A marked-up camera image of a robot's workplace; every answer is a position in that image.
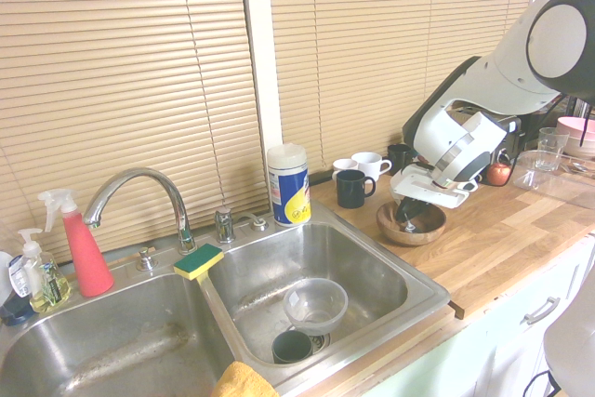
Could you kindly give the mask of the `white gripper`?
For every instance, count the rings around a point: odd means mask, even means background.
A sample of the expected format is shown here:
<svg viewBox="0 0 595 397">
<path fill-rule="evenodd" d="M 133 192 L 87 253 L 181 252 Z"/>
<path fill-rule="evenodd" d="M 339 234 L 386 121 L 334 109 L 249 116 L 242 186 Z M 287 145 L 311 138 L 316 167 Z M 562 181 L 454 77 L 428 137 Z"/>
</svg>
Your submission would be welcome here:
<svg viewBox="0 0 595 397">
<path fill-rule="evenodd" d="M 462 205 L 470 195 L 466 187 L 469 182 L 459 183 L 455 188 L 441 188 L 433 182 L 428 169 L 419 165 L 408 165 L 390 180 L 390 194 L 394 200 L 401 200 L 395 218 L 406 223 L 422 215 L 430 206 L 437 205 L 453 209 Z"/>
</svg>

